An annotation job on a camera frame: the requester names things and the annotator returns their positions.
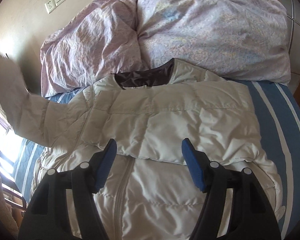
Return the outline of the white wall socket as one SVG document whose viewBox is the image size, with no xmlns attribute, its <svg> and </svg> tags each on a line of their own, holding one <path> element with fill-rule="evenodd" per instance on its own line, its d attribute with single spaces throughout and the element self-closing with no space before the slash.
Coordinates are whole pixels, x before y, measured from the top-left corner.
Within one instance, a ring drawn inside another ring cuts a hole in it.
<svg viewBox="0 0 300 240">
<path fill-rule="evenodd" d="M 45 5 L 46 12 L 48 14 L 50 14 L 51 12 L 53 12 L 56 9 L 56 4 L 55 4 L 54 0 L 47 0 L 44 3 L 44 5 Z"/>
</svg>

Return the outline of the pink floral duvet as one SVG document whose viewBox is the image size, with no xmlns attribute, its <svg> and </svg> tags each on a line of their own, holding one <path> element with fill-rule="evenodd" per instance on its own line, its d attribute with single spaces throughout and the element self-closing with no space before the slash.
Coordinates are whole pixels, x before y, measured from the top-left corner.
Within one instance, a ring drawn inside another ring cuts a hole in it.
<svg viewBox="0 0 300 240">
<path fill-rule="evenodd" d="M 277 0 L 93 0 L 40 49 L 44 97 L 180 59 L 235 80 L 290 81 Z"/>
</svg>

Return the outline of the blue white striped bedsheet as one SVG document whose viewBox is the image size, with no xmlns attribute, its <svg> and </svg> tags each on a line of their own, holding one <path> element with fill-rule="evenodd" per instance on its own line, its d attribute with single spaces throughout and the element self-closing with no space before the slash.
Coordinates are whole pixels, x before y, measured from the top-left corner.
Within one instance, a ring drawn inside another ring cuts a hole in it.
<svg viewBox="0 0 300 240">
<path fill-rule="evenodd" d="M 249 90 L 261 147 L 281 179 L 279 230 L 288 236 L 300 220 L 300 109 L 286 86 L 241 81 Z M 105 187 L 96 195 L 104 225 L 114 239 L 188 239 L 205 194 L 186 166 L 134 156 L 116 157 Z"/>
</svg>

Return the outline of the beige puffer jacket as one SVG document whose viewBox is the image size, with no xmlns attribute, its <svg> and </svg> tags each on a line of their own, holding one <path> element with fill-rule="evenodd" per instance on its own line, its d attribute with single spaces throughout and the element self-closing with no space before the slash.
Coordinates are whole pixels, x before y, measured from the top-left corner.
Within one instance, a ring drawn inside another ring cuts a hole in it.
<svg viewBox="0 0 300 240">
<path fill-rule="evenodd" d="M 227 168 L 252 169 L 275 217 L 285 213 L 248 87 L 208 70 L 177 60 L 162 86 L 125 89 L 109 75 L 61 104 L 29 93 L 20 68 L 0 55 L 0 104 L 17 135 L 45 147 L 32 192 L 49 169 L 71 170 L 116 140 L 109 177 L 94 195 L 110 239 L 189 238 L 205 195 L 186 167 L 185 138 Z"/>
</svg>

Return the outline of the window with black frame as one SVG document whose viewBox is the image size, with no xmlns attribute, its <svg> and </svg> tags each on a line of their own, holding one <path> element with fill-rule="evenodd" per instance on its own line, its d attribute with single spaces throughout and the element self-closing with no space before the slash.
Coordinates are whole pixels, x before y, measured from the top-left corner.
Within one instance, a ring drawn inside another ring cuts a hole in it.
<svg viewBox="0 0 300 240">
<path fill-rule="evenodd" d="M 0 105 L 0 175 L 4 184 L 5 198 L 13 207 L 25 210 L 26 200 L 14 178 L 14 165 L 21 150 L 22 140 L 13 131 Z"/>
</svg>

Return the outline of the frosted glass wardrobe door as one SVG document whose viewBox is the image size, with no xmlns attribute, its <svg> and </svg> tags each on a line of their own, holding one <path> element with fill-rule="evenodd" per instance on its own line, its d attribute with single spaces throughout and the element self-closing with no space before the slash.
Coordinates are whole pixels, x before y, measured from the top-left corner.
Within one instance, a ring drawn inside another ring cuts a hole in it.
<svg viewBox="0 0 300 240">
<path fill-rule="evenodd" d="M 300 80 L 300 2 L 279 0 L 287 10 L 291 82 Z"/>
</svg>

